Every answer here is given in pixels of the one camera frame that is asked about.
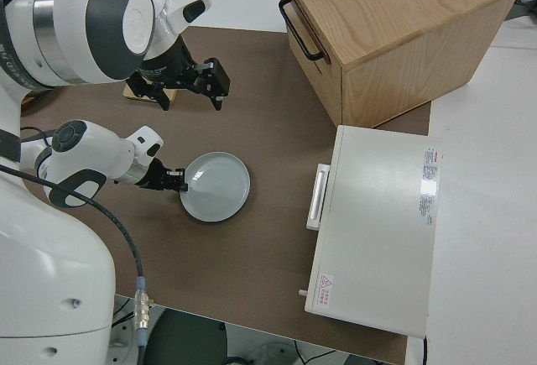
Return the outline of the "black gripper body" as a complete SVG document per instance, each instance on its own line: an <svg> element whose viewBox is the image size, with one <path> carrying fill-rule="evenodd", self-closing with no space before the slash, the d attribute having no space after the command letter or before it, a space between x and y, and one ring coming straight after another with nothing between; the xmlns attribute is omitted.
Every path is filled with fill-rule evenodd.
<svg viewBox="0 0 537 365"><path fill-rule="evenodd" d="M149 190L179 190L179 175L175 170L164 167L159 159L153 159L144 177L137 186Z"/></svg>
<svg viewBox="0 0 537 365"><path fill-rule="evenodd" d="M163 89L186 89L210 99L229 95L230 79L217 58L193 60L181 36L163 54L143 60L127 78L135 96L159 99Z"/></svg>

